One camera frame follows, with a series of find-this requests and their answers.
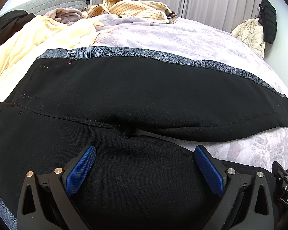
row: brown garment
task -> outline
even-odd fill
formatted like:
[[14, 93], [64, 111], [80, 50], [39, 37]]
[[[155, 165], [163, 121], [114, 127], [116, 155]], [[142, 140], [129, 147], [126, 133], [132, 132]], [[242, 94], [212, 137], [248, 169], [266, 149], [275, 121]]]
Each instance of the brown garment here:
[[116, 14], [118, 17], [134, 16], [156, 23], [177, 22], [177, 14], [161, 2], [141, 0], [103, 0], [102, 4], [91, 6], [88, 18], [102, 15]]

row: black puffer jacket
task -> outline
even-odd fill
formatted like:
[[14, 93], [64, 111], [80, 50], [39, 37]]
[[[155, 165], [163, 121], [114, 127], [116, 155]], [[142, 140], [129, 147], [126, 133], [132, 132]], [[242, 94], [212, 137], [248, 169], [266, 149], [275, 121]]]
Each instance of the black puffer jacket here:
[[262, 0], [259, 8], [258, 22], [263, 26], [263, 40], [272, 44], [277, 31], [276, 10], [268, 0]]

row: fleece blanket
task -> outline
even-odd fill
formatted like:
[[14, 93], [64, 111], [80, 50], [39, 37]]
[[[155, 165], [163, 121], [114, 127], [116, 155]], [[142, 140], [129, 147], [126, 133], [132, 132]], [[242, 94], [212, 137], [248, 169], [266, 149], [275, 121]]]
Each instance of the fleece blanket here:
[[58, 7], [53, 9], [45, 14], [45, 16], [49, 16], [57, 22], [61, 22], [70, 26], [74, 24], [76, 21], [82, 19], [82, 12], [76, 8], [68, 7]]
[[94, 25], [103, 24], [96, 18], [79, 20], [67, 27], [46, 16], [37, 16], [7, 42], [0, 46], [0, 102], [13, 91], [35, 59], [47, 49], [74, 49], [94, 43], [100, 33]]
[[[96, 17], [113, 32], [101, 34], [93, 46], [135, 47], [173, 53], [192, 60], [209, 59], [243, 69], [264, 80], [288, 97], [288, 88], [258, 54], [230, 33], [196, 21], [178, 18], [175, 24], [151, 24], [145, 20], [115, 15]], [[200, 143], [162, 137], [138, 130], [139, 135], [159, 137], [193, 150], [204, 144], [215, 158], [262, 167], [271, 171], [273, 161], [288, 169], [288, 128], [277, 127], [245, 139], [223, 143]]]

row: black jacket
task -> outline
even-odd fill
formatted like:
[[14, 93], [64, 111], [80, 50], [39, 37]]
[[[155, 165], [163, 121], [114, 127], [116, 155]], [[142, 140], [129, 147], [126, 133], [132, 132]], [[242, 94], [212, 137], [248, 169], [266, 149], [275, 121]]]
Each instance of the black jacket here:
[[263, 40], [272, 44], [277, 31], [276, 10], [268, 0], [262, 0], [259, 8], [258, 22], [263, 26]]
[[7, 12], [0, 18], [0, 46], [35, 17], [24, 10]]

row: stitching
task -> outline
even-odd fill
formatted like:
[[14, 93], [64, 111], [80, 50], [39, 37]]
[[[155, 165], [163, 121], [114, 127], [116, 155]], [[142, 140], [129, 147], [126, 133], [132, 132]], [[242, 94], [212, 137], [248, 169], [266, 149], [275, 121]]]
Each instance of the stitching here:
[[76, 118], [76, 117], [66, 117], [66, 116], [60, 116], [60, 115], [41, 113], [41, 112], [37, 112], [35, 110], [32, 110], [30, 108], [27, 108], [25, 106], [20, 106], [19, 104], [16, 104], [16, 106], [18, 106], [20, 108], [23, 108], [25, 110], [28, 110], [30, 112], [39, 114], [41, 116], [45, 116], [45, 117], [62, 119], [62, 120], [71, 121], [71, 122], [75, 122], [75, 123], [81, 123], [81, 124], [84, 124], [84, 125], [94, 126], [94, 127], [98, 127], [98, 128], [116, 129], [116, 130], [120, 129], [120, 127], [116, 127], [116, 126], [114, 126], [112, 124], [108, 124], [108, 123], [103, 123], [103, 122], [98, 122], [98, 121], [93, 121], [93, 120], [85, 120], [85, 119]]
[[277, 114], [280, 114], [280, 115], [283, 115], [285, 117], [288, 117], [288, 115], [285, 115], [285, 114], [282, 114], [282, 113], [267, 113], [267, 114], [264, 114], [264, 115], [260, 115], [260, 116], [254, 117], [254, 118], [247, 119], [247, 120], [239, 120], [238, 122], [224, 124], [224, 125], [220, 125], [220, 126], [190, 126], [190, 125], [188, 125], [188, 126], [164, 127], [164, 128], [157, 127], [157, 126], [144, 126], [144, 127], [158, 128], [158, 129], [177, 129], [177, 128], [189, 128], [189, 127], [196, 127], [196, 128], [223, 128], [223, 127], [230, 126], [230, 125], [233, 125], [233, 124], [236, 124], [236, 123], [248, 122], [248, 121], [251, 121], [251, 120], [256, 119], [256, 118], [264, 117], [264, 116], [267, 116], [267, 115], [277, 115]]
[[44, 106], [44, 101], [41, 99], [41, 98], [38, 98], [38, 97], [31, 97], [29, 95], [25, 95], [25, 94], [22, 94], [21, 97], [22, 98], [25, 98], [26, 96], [28, 96], [29, 98], [34, 98], [34, 99], [37, 99], [37, 100], [40, 100], [41, 101], [41, 109], [40, 109], [40, 112], [42, 111], [43, 109], [43, 106]]
[[43, 61], [41, 61], [40, 64], [35, 67], [34, 71], [33, 71], [32, 74], [31, 74], [30, 79], [28, 80], [27, 84], [24, 86], [21, 95], [20, 95], [19, 98], [16, 100], [16, 102], [15, 102], [16, 104], [18, 104], [19, 101], [20, 101], [20, 99], [23, 97], [23, 94], [25, 93], [25, 90], [27, 89], [29, 83], [32, 81], [34, 74], [36, 73], [36, 71], [38, 70], [38, 68], [40, 67], [40, 65], [41, 65], [42, 62], [43, 62]]

